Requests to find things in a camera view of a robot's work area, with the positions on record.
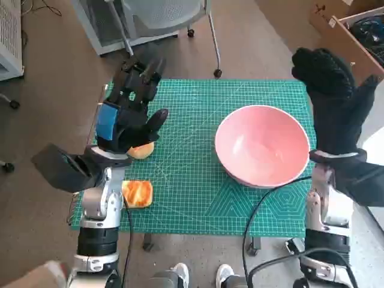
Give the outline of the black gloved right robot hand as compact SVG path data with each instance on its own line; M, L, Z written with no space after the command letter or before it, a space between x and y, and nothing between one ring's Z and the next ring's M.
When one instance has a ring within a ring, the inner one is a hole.
M306 86L313 106L316 148L332 155L357 152L379 78L370 75L356 85L351 68L323 48L300 47L292 62L292 76Z

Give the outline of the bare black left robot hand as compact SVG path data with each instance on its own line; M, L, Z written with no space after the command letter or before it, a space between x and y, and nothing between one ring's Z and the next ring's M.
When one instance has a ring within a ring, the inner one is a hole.
M95 126L99 148L124 154L159 139L169 110L159 109L148 116L148 106L157 94L164 68L163 58L144 62L134 56L121 64L99 109Z

